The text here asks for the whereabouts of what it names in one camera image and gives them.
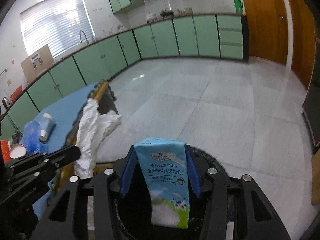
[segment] metal screw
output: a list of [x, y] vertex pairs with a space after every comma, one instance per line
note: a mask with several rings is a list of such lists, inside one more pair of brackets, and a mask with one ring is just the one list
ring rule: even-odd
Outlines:
[[215, 168], [209, 168], [208, 169], [208, 173], [210, 174], [216, 174], [217, 173], [217, 170]]
[[113, 169], [106, 169], [104, 170], [104, 174], [111, 175], [113, 173]]
[[244, 179], [245, 181], [251, 181], [251, 180], [252, 180], [252, 177], [251, 177], [250, 175], [244, 175], [244, 176], [243, 176], [243, 179]]
[[76, 182], [76, 181], [78, 181], [78, 179], [79, 179], [78, 176], [71, 176], [69, 181], [70, 182]]

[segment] blue tablecloth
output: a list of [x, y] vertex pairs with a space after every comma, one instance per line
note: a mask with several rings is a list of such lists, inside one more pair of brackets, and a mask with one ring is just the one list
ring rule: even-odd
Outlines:
[[[49, 145], [49, 152], [55, 152], [62, 148], [66, 135], [71, 131], [72, 124], [76, 120], [78, 112], [81, 107], [86, 103], [87, 96], [94, 89], [95, 84], [89, 85], [87, 87], [81, 88], [78, 91], [61, 98], [57, 102], [43, 109], [34, 120], [39, 121], [44, 113], [51, 115], [56, 126], [54, 127], [47, 144]], [[43, 215], [45, 208], [47, 207], [47, 199], [51, 193], [51, 183], [49, 182], [50, 190], [43, 197], [41, 197], [37, 202], [33, 204], [35, 214], [40, 219]]]

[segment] white tile floor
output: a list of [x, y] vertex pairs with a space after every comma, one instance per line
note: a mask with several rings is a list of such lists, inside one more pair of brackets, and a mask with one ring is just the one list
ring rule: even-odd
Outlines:
[[290, 70], [256, 58], [158, 59], [110, 84], [123, 125], [102, 142], [98, 161], [124, 157], [146, 137], [183, 140], [217, 157], [230, 176], [251, 174], [292, 240], [313, 221], [306, 90]]

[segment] milk brand logo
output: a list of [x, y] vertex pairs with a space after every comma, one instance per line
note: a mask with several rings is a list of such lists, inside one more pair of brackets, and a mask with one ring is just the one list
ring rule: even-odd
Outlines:
[[170, 153], [151, 153], [152, 159], [157, 161], [167, 161], [170, 160]]

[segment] tile backsplash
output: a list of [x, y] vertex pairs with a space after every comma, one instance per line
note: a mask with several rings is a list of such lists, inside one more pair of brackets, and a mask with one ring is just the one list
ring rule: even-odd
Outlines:
[[160, 18], [162, 10], [183, 11], [192, 8], [193, 13], [236, 13], [234, 0], [144, 0], [145, 5], [127, 13], [132, 28], [145, 24], [148, 12]]

